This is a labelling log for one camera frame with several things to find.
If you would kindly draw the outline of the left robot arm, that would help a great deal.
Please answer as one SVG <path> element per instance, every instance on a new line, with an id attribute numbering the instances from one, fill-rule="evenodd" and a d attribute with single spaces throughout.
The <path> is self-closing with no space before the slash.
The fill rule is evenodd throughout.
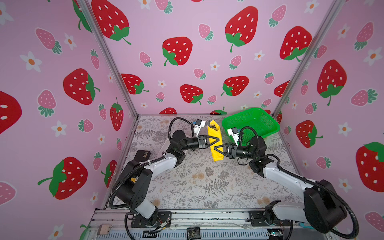
<path id="1" fill-rule="evenodd" d="M 184 151 L 207 149 L 219 141 L 208 135 L 189 138 L 184 131 L 175 131 L 170 145 L 159 158 L 142 162 L 132 160 L 126 165 L 111 192 L 109 208 L 127 208 L 147 220 L 156 218 L 158 208 L 147 199 L 152 178 L 179 166 L 186 157 Z"/>

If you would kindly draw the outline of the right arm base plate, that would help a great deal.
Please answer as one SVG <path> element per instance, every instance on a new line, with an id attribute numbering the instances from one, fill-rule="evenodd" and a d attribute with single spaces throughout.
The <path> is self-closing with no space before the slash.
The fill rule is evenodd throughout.
<path id="1" fill-rule="evenodd" d="M 253 227 L 289 227 L 289 220 L 278 220 L 273 214 L 265 210 L 249 211 L 249 218 L 246 222 L 251 223 Z"/>

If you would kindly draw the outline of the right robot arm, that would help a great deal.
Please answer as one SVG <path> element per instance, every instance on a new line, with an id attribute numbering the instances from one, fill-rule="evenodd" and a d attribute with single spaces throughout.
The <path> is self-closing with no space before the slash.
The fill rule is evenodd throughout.
<path id="1" fill-rule="evenodd" d="M 280 159 L 274 154 L 266 154 L 266 149 L 261 137 L 253 137 L 248 146 L 224 144 L 214 148 L 229 159 L 248 160 L 254 173 L 284 186 L 303 200 L 302 204 L 273 201 L 265 207 L 262 220 L 269 225 L 279 221 L 307 223 L 326 234 L 347 216 L 356 219 L 331 183 L 310 180 L 284 169 Z"/>

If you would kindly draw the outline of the yellow paper napkin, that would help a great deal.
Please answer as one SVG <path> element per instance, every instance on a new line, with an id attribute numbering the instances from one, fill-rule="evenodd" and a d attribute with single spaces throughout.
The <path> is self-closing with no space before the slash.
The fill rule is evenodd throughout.
<path id="1" fill-rule="evenodd" d="M 210 149 L 214 162 L 222 161 L 224 156 L 215 150 L 215 147 L 223 144 L 221 128 L 214 120 L 210 121 L 208 125 L 208 135 L 210 141 Z"/>

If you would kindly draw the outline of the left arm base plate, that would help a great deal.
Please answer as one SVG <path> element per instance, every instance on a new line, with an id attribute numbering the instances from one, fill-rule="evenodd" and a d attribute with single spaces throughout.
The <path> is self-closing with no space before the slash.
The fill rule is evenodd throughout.
<path id="1" fill-rule="evenodd" d="M 154 214 L 146 219 L 142 215 L 133 216 L 131 228 L 157 228 L 165 224 L 165 227 L 171 226 L 172 212 L 155 211 Z"/>

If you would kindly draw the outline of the green plastic basket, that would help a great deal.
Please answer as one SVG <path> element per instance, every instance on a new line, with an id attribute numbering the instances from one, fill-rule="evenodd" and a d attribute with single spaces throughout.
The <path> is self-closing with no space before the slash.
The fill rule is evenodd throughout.
<path id="1" fill-rule="evenodd" d="M 261 108 L 247 109 L 235 115 L 226 117 L 222 121 L 222 126 L 232 143 L 235 141 L 233 137 L 229 135 L 228 130 L 234 127 L 238 130 L 243 127 L 251 127 L 257 132 L 258 136 L 263 139 L 280 130 L 278 122 Z"/>

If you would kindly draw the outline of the white rectangular tray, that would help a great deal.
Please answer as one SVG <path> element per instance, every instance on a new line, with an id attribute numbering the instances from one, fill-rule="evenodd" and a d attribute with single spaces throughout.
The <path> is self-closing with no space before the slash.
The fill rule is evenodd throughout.
<path id="1" fill-rule="evenodd" d="M 170 144 L 171 144 L 170 141 L 168 139 L 166 139 L 165 143 L 163 144 L 163 146 L 160 149 L 160 155 L 162 155 L 164 152 L 167 151 L 167 149 L 169 148 Z"/>

